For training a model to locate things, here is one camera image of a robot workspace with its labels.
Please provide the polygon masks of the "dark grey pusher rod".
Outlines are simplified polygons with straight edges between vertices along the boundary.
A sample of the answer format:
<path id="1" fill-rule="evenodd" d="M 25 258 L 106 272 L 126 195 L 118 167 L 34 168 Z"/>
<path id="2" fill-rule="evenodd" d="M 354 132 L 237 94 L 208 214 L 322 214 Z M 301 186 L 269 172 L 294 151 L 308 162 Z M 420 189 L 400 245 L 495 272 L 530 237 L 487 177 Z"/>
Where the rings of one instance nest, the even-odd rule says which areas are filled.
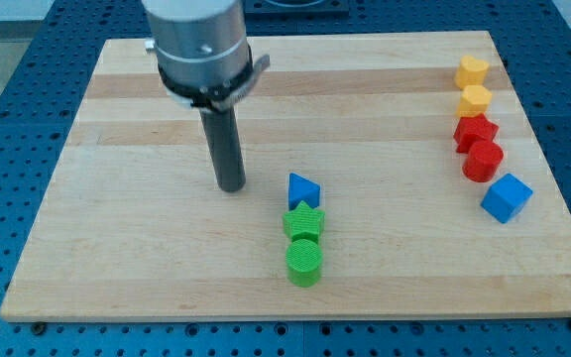
<path id="1" fill-rule="evenodd" d="M 234 110 L 201 111 L 200 118 L 219 188 L 240 190 L 246 175 Z"/>

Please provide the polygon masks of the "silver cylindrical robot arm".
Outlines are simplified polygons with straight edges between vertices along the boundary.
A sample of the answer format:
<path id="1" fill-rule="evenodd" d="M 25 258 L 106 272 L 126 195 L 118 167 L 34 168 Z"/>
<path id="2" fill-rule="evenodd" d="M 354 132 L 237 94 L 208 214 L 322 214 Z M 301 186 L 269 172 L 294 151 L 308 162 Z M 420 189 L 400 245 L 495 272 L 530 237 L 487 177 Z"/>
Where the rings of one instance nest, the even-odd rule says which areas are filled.
<path id="1" fill-rule="evenodd" d="M 246 175 L 235 105 L 271 64 L 253 59 L 239 0 L 143 0 L 148 50 L 169 96 L 199 111 L 220 189 L 240 190 Z"/>

